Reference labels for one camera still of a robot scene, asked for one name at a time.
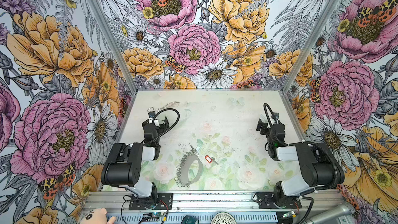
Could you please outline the red key tag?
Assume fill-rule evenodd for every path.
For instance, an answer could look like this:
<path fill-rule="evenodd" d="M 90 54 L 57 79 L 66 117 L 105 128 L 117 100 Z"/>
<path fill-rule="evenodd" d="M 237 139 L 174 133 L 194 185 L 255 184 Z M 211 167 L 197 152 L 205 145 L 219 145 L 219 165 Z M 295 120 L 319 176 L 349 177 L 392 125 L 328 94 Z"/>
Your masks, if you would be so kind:
<path fill-rule="evenodd" d="M 205 156 L 205 160 L 206 160 L 208 163 L 212 163 L 212 158 L 211 158 L 210 156 L 208 156 L 208 155 Z"/>

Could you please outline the small silver key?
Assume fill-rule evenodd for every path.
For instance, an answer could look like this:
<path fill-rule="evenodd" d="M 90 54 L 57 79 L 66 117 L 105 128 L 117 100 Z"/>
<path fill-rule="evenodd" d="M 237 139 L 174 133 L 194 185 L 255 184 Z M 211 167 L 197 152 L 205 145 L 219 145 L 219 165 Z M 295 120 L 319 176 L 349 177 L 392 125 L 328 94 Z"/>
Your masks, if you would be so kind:
<path fill-rule="evenodd" d="M 212 163 L 219 165 L 219 163 L 215 160 L 215 158 L 211 157 Z"/>

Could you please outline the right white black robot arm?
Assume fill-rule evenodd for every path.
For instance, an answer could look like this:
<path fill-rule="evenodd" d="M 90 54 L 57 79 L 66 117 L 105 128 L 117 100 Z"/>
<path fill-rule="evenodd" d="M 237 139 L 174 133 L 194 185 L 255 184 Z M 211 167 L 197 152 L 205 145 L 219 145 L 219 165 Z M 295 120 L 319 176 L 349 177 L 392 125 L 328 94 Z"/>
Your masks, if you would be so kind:
<path fill-rule="evenodd" d="M 279 120 L 271 123 L 259 119 L 256 130 L 266 136 L 265 150 L 274 161 L 295 161 L 298 173 L 293 177 L 278 181 L 269 202 L 276 207 L 291 207 L 299 198 L 319 190 L 328 190 L 345 179 L 342 166 L 324 143 L 301 141 L 286 144 L 285 125 Z"/>

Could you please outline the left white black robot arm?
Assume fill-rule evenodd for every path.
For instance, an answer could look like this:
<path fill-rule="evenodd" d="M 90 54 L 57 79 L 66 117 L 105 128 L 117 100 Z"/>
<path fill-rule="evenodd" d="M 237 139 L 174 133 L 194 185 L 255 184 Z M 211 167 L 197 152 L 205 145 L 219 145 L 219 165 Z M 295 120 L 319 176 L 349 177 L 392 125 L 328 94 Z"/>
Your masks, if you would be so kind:
<path fill-rule="evenodd" d="M 101 173 L 103 185 L 122 188 L 132 192 L 137 198 L 154 198 L 157 193 L 153 182 L 141 175 L 144 162 L 159 158 L 160 136 L 169 129 L 167 118 L 149 118 L 143 122 L 144 141 L 142 143 L 116 143 L 112 146 Z"/>

